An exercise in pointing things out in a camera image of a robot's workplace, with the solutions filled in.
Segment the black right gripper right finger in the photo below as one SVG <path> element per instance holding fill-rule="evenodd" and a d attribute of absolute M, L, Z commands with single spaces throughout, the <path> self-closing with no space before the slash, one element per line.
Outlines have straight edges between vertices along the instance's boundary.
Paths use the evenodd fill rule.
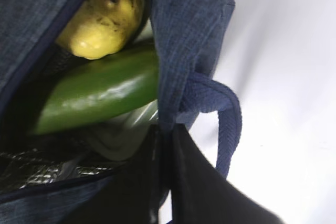
<path fill-rule="evenodd" d="M 208 162 L 185 126 L 172 131 L 172 223 L 282 223 Z"/>

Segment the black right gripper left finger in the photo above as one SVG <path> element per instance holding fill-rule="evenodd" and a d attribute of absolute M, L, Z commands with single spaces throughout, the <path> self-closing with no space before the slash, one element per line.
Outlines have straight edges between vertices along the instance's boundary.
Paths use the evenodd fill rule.
<path fill-rule="evenodd" d="M 161 140 L 158 125 L 151 125 L 125 167 L 63 223 L 159 223 L 159 209 L 167 194 Z"/>

